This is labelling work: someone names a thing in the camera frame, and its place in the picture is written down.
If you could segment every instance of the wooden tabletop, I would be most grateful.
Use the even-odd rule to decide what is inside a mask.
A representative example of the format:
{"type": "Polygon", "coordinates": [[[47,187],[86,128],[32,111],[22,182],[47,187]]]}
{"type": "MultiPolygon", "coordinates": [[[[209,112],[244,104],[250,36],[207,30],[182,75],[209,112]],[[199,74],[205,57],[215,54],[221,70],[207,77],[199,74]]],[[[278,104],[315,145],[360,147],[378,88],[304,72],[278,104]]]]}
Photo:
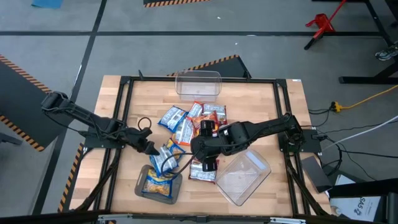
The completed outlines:
{"type": "MultiPolygon", "coordinates": [[[[112,117],[120,76],[104,76],[95,113],[100,116],[112,117]]],[[[309,125],[310,117],[303,86],[300,80],[287,80],[292,112],[301,125],[309,125]]],[[[126,97],[125,86],[122,102],[126,97]]],[[[174,82],[134,82],[132,100],[127,125],[137,127],[137,120],[147,116],[152,120],[151,134],[148,139],[155,142],[158,149],[165,143],[171,132],[159,126],[157,122],[173,105],[189,110],[193,102],[182,102],[174,90],[174,82]]],[[[228,123],[235,121],[251,121],[258,123],[277,118],[275,98],[271,84],[264,83],[223,83],[222,91],[216,104],[226,105],[228,123]]],[[[209,214],[209,215],[264,215],[290,216],[292,209],[287,185],[286,169],[283,155],[279,150],[277,136],[272,135],[258,139],[250,147],[257,151],[271,166],[272,172],[257,188],[249,199],[240,207],[229,203],[219,192],[215,184],[197,180],[188,180],[189,169],[182,172],[183,183],[178,200],[174,205],[167,205],[134,193],[136,181],[143,165],[150,164],[149,156],[137,153],[126,147],[121,155],[116,185],[114,189],[111,211],[114,213],[168,213],[168,214],[209,214]]],[[[93,149],[85,156],[80,165],[70,209],[79,206],[98,183],[104,149],[93,149]]],[[[220,155],[219,172],[234,158],[220,155]]],[[[302,159],[312,156],[301,153],[302,159]]],[[[183,157],[180,164],[185,164],[189,156],[183,157]]],[[[322,208],[331,212],[325,194],[316,193],[305,174],[305,183],[322,208]]],[[[295,186],[298,208],[303,212],[299,188],[295,186]]],[[[104,207],[108,186],[105,186],[100,208],[104,207]]]]}

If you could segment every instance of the yellow plug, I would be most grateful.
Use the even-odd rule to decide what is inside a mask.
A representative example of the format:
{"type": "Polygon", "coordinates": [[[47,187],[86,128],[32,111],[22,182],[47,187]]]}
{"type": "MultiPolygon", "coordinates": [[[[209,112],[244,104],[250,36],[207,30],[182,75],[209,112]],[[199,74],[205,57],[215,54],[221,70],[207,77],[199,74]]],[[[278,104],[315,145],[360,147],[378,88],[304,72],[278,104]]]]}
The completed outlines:
{"type": "Polygon", "coordinates": [[[337,103],[337,101],[335,101],[334,103],[335,103],[335,106],[334,106],[335,112],[339,113],[343,109],[343,106],[339,105],[337,103]]]}

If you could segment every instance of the black stand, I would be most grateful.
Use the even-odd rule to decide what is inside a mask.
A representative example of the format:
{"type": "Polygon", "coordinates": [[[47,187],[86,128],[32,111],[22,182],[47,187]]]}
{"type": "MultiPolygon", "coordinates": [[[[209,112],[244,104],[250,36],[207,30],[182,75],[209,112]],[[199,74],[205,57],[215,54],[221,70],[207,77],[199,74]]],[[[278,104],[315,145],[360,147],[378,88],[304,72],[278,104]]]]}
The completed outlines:
{"type": "Polygon", "coordinates": [[[398,78],[389,78],[398,71],[398,62],[394,62],[374,77],[339,77],[338,81],[343,84],[398,84],[398,78]]]}
{"type": "Polygon", "coordinates": [[[7,134],[0,133],[0,143],[2,142],[8,142],[18,146],[22,144],[21,140],[8,136],[7,134]]]}

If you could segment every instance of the transparent bin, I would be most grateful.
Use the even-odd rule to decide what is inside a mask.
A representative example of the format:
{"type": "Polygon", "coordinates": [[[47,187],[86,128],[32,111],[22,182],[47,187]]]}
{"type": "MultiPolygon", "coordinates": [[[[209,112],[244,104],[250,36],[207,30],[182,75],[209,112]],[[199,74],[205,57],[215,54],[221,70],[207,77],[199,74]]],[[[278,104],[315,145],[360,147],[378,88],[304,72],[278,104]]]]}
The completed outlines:
{"type": "Polygon", "coordinates": [[[243,151],[217,174],[216,184],[229,202],[241,206],[270,173],[270,165],[260,154],[243,151]]]}
{"type": "Polygon", "coordinates": [[[182,71],[175,77],[175,91],[183,101],[214,102],[221,92],[221,75],[213,71],[182,71]]]}

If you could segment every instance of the chip bag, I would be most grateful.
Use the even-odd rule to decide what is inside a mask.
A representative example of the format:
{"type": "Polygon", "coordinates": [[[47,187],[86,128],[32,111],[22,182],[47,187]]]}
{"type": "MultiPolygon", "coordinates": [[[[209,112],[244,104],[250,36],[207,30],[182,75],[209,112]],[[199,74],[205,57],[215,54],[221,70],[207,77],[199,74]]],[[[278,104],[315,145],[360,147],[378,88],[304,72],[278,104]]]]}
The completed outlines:
{"type": "Polygon", "coordinates": [[[177,144],[184,146],[189,146],[191,144],[191,139],[193,137],[193,124],[189,118],[185,118],[178,126],[174,134],[172,134],[172,139],[177,144]]]}
{"type": "Polygon", "coordinates": [[[203,105],[203,115],[211,114],[213,111],[217,112],[217,120],[220,125],[228,124],[226,120],[226,106],[212,105],[208,103],[203,105]]]}
{"type": "Polygon", "coordinates": [[[177,160],[174,157],[171,157],[164,164],[163,170],[160,170],[163,162],[166,160],[166,158],[168,158],[171,155],[172,155],[172,153],[167,148],[167,146],[163,145],[159,150],[158,156],[154,156],[154,155],[149,156],[149,160],[152,163],[152,165],[155,167],[155,171],[156,171],[156,174],[158,177],[160,177],[162,175],[162,173],[169,172],[172,169],[178,167],[177,160]]]}
{"type": "MultiPolygon", "coordinates": [[[[178,153],[185,153],[185,150],[180,148],[180,146],[175,144],[171,139],[167,140],[166,147],[167,147],[167,149],[169,149],[169,151],[173,155],[174,154],[178,154],[178,153]]],[[[175,155],[174,158],[178,162],[181,159],[182,156],[183,156],[182,154],[181,155],[175,155]]]]}
{"type": "Polygon", "coordinates": [[[181,110],[180,108],[173,106],[166,112],[166,114],[163,115],[158,124],[165,126],[174,133],[175,130],[177,130],[178,124],[186,115],[187,112],[185,110],[181,110]]]}
{"type": "Polygon", "coordinates": [[[194,101],[187,117],[194,118],[200,116],[202,112],[203,112],[203,103],[194,101]]]}
{"type": "Polygon", "coordinates": [[[202,163],[196,159],[192,160],[190,166],[190,173],[188,179],[190,180],[203,180],[216,184],[216,174],[217,171],[204,172],[202,168],[202,163]]]}
{"type": "Polygon", "coordinates": [[[161,194],[171,198],[173,182],[171,178],[167,178],[168,175],[166,174],[166,177],[157,177],[156,171],[153,169],[148,170],[142,193],[161,194]]]}
{"type": "Polygon", "coordinates": [[[217,113],[216,111],[213,111],[209,115],[205,116],[199,116],[196,118],[189,118],[192,121],[193,124],[193,135],[197,137],[200,134],[200,121],[203,120],[213,120],[215,124],[215,128],[213,129],[213,132],[216,132],[218,130],[218,120],[217,120],[217,113]]]}

